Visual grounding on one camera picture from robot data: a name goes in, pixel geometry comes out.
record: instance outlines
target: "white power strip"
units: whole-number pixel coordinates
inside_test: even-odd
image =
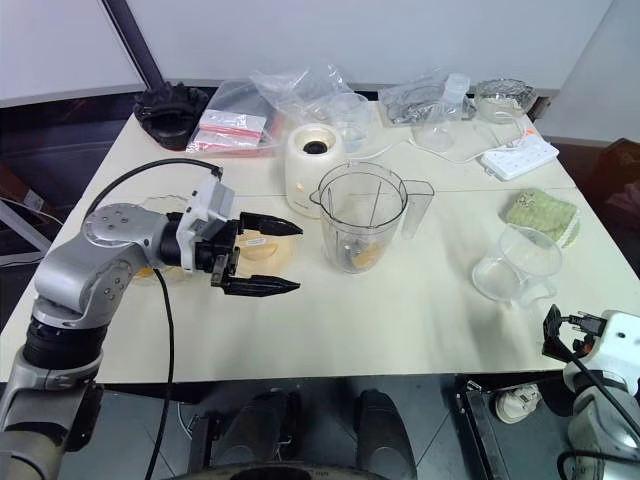
[[[486,152],[481,160],[500,180],[511,180],[552,161],[558,150],[537,135],[527,135],[518,148],[495,149]]]

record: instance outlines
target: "table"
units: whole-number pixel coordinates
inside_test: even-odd
[[[453,154],[488,148],[469,131],[459,134],[460,151]],[[408,138],[408,129],[380,127],[373,138],[356,155]],[[172,156],[180,155],[159,147],[130,118],[54,246],[78,232],[87,206],[108,182]],[[294,261],[281,273],[302,287],[254,299],[225,296],[209,287],[205,274],[170,285],[175,381],[561,368],[540,354],[542,320],[551,300],[522,310],[486,299],[470,280],[473,265],[504,228],[500,213],[518,191],[532,186],[573,202],[582,215],[577,241],[564,251],[553,302],[566,313],[619,309],[640,314],[640,282],[557,161],[508,183],[486,175],[475,161],[452,164],[406,143],[372,161],[403,178],[429,180],[436,196],[413,240],[398,235],[374,269],[354,276],[333,269],[323,258],[319,222],[288,208],[281,159],[212,160],[224,168],[224,183],[237,193],[234,214],[245,210],[281,216],[304,229]],[[204,175],[189,166],[162,170],[126,182],[107,202],[188,196]],[[34,295],[32,282],[0,336],[0,381],[7,379],[15,351],[24,342]],[[104,343],[98,381],[165,380],[168,329],[161,298],[157,284],[129,287]],[[570,331],[562,335],[570,341]]]

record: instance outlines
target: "measuring cup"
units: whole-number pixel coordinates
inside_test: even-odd
[[[533,228],[509,224],[471,277],[486,297],[528,307],[556,295],[550,277],[561,268],[562,253],[556,242]]]
[[[427,182],[415,183],[426,184],[428,190],[424,185],[416,188],[416,201],[408,202],[410,194],[402,179],[380,165],[352,162],[327,172],[309,199],[320,206],[329,260],[345,272],[369,270],[384,254],[407,208],[415,233],[421,220],[417,217],[424,215],[433,198]]]

